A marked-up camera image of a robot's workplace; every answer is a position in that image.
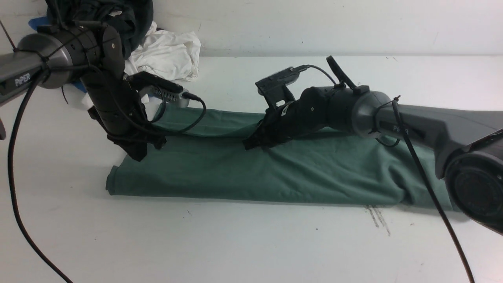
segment white cloth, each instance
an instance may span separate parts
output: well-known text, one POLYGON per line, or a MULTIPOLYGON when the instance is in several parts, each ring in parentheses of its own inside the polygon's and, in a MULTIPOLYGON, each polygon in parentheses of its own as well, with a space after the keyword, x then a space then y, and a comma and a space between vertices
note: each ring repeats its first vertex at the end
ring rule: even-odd
POLYGON ((147 71, 166 80, 191 81, 198 76, 201 42, 192 31, 173 33, 156 31, 152 22, 143 42, 126 60, 124 72, 132 75, 147 71))

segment green towel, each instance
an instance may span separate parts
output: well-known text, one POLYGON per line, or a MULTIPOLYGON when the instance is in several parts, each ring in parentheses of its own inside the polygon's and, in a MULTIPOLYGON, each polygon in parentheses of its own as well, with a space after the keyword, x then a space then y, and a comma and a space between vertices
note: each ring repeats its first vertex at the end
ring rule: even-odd
MULTIPOLYGON (((181 129, 200 112, 167 105, 156 126, 181 129)), ((433 206, 405 143, 386 148, 325 128, 271 149, 245 151, 241 141, 262 117, 209 109, 187 134, 167 137, 161 150, 149 146, 141 162, 126 157, 110 172, 106 188, 112 195, 433 206)), ((452 210, 444 182, 435 177, 433 152, 415 149, 440 203, 452 210)))

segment white wall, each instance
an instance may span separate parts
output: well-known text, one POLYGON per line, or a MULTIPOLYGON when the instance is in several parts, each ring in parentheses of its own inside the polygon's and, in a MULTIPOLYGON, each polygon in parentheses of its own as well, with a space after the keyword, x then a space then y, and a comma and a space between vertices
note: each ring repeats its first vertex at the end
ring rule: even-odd
MULTIPOLYGON (((3 0, 18 40, 44 0, 3 0)), ((194 30, 202 55, 502 54, 502 0, 154 0, 154 20, 194 30)), ((6 41, 0 36, 1 51, 6 41)))

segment robotic arm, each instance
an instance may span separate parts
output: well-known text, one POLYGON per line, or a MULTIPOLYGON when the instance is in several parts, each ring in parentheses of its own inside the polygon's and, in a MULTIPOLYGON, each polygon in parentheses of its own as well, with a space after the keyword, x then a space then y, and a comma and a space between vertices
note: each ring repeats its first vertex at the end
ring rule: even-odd
POLYGON ((269 108, 256 131, 243 141, 247 150, 274 147, 324 127, 364 138, 404 139, 405 131, 410 141, 434 151, 436 177, 445 180, 459 208, 503 234, 503 111, 401 105, 404 126, 400 126, 393 100, 368 86, 355 86, 331 56, 327 61, 339 84, 308 88, 298 100, 286 86, 308 65, 256 83, 269 108))
MULTIPOLYGON (((139 92, 157 92, 183 106, 198 97, 145 72, 125 78, 124 66, 120 36, 106 23, 40 26, 37 33, 24 37, 13 53, 0 56, 0 106, 25 93, 38 76, 44 76, 38 81, 47 89, 80 79, 94 104, 88 111, 91 118, 103 127, 109 140, 141 161, 147 144, 160 149, 171 133, 147 120, 139 92)), ((0 120, 0 139, 5 137, 0 120)))
MULTIPOLYGON (((288 68, 256 83, 269 108, 243 141, 247 150, 274 147, 327 126, 377 139, 403 139, 405 132, 413 143, 434 151, 436 176, 445 180, 456 204, 503 233, 503 112, 401 105, 400 126, 388 96, 355 86, 331 56, 327 61, 339 84, 308 88, 299 100, 287 85, 311 65, 288 68)), ((169 81, 146 73, 125 78, 123 71, 120 37, 111 26, 78 21, 64 27, 41 26, 13 53, 0 56, 0 106, 26 92, 33 81, 55 89, 81 79, 94 104, 91 117, 109 140, 141 161, 147 144, 160 149, 165 136, 176 132, 162 131, 147 120, 139 92, 154 88, 163 99, 171 97, 171 102, 184 106, 187 99, 199 98, 169 81)), ((5 137, 0 121, 0 138, 5 137)))

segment folded cloth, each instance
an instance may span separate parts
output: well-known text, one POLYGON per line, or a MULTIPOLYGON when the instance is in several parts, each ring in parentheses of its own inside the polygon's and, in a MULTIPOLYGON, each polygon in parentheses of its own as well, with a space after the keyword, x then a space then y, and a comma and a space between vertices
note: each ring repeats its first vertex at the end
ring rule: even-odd
MULTIPOLYGON (((167 105, 156 126, 181 129, 200 111, 167 105)), ((241 140, 263 116, 209 109, 187 134, 167 137, 161 150, 149 146, 141 162, 126 157, 114 166, 106 189, 112 195, 433 207, 404 143, 386 148, 325 128, 245 151, 241 140)), ((452 210, 444 182, 435 177, 433 152, 415 149, 440 203, 452 210)))
POLYGON ((194 32, 176 34, 150 29, 138 48, 126 61, 125 73, 147 71, 166 80, 193 80, 198 76, 201 42, 194 32))

